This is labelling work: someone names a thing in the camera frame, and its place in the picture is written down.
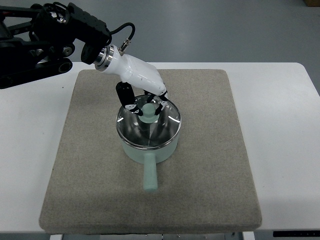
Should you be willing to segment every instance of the green knob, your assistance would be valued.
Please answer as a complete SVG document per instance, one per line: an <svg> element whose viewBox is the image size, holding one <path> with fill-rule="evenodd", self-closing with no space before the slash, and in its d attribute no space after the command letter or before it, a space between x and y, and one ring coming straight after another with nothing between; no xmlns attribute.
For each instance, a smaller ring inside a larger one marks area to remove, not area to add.
<svg viewBox="0 0 320 240"><path fill-rule="evenodd" d="M143 115L139 116L139 119L146 124L152 124L159 119L159 115L155 115L156 108L152 103L143 105L142 112Z"/></svg>

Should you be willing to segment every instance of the black cable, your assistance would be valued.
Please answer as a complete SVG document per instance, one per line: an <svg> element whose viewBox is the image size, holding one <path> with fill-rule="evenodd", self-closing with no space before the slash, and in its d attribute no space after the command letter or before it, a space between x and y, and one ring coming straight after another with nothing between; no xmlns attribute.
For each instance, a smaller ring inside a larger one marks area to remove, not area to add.
<svg viewBox="0 0 320 240"><path fill-rule="evenodd" d="M135 34L135 31L136 31L136 27L135 25L132 23L132 22L127 22L125 24L122 24L120 27L118 27L117 29L113 30L110 32L111 35L113 34L117 34L118 32L120 32L122 29L124 29L125 27L128 27L130 26L132 28L132 31L131 31L131 34L130 36L128 37L129 40L131 40Z"/></svg>
<svg viewBox="0 0 320 240"><path fill-rule="evenodd" d="M57 2L57 1L54 1L53 5L57 5L57 6L63 7L64 9L67 9L66 5L63 5L62 3Z"/></svg>
<svg viewBox="0 0 320 240"><path fill-rule="evenodd" d="M108 41L105 43L106 46L108 46L109 44L111 44L112 41L112 35L110 35Z"/></svg>

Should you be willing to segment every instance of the gray carpet pad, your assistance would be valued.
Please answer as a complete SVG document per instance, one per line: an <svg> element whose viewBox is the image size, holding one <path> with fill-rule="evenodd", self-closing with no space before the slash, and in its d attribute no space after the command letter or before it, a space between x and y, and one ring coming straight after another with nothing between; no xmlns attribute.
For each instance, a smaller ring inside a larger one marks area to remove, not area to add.
<svg viewBox="0 0 320 240"><path fill-rule="evenodd" d="M159 70L181 117L158 190L116 130L120 78L79 73L39 224L51 234L208 234L253 231L262 216L229 79L215 69ZM135 94L143 91L135 89Z"/></svg>

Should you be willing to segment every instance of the mint green saucepan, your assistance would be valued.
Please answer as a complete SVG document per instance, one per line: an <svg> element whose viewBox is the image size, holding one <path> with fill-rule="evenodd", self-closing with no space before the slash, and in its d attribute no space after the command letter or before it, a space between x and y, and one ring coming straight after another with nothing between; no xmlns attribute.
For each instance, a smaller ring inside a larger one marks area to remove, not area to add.
<svg viewBox="0 0 320 240"><path fill-rule="evenodd" d="M124 152L137 163L144 164L143 189L154 192L158 189L157 163L168 159L178 143L181 116L178 108L168 105L156 116L155 110L161 101L155 97L147 103L148 95L135 97L143 116L137 116L121 107L116 117L116 129Z"/></svg>

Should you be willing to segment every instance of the screw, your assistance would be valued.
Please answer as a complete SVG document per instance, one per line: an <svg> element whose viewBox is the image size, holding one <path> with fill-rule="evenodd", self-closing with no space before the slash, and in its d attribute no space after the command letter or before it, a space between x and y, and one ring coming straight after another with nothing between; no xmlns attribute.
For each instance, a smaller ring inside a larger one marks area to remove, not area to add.
<svg viewBox="0 0 320 240"><path fill-rule="evenodd" d="M64 74L68 72L72 68L72 64L70 62L62 63L58 69L59 73Z"/></svg>
<svg viewBox="0 0 320 240"><path fill-rule="evenodd" d="M42 49L36 49L35 50L35 54L37 55L37 56L39 56L40 54L42 54L44 51L42 50Z"/></svg>
<svg viewBox="0 0 320 240"><path fill-rule="evenodd" d="M62 54L63 56L65 57L68 57L72 54L72 47L69 47L69 46L65 46L62 50Z"/></svg>

